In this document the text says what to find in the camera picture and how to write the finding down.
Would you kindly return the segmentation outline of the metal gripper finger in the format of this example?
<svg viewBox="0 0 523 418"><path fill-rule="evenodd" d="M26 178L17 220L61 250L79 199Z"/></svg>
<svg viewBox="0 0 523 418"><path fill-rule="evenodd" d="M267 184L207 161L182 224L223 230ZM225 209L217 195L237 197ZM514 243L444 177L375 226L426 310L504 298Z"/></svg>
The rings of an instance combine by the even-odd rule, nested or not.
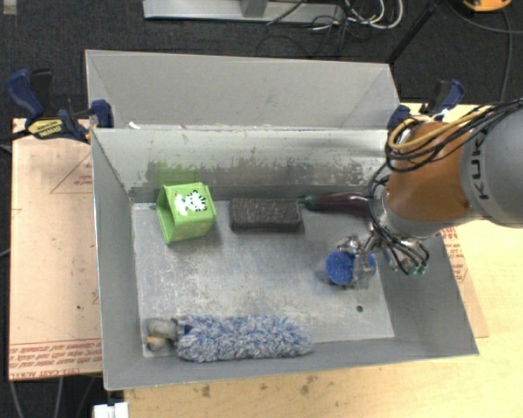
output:
<svg viewBox="0 0 523 418"><path fill-rule="evenodd" d="M355 289L368 289L374 276L374 256L359 253L354 260L352 285Z"/></svg>
<svg viewBox="0 0 523 418"><path fill-rule="evenodd" d="M351 235L339 239L336 243L336 250L341 253L357 255L360 247L360 240L357 235Z"/></svg>

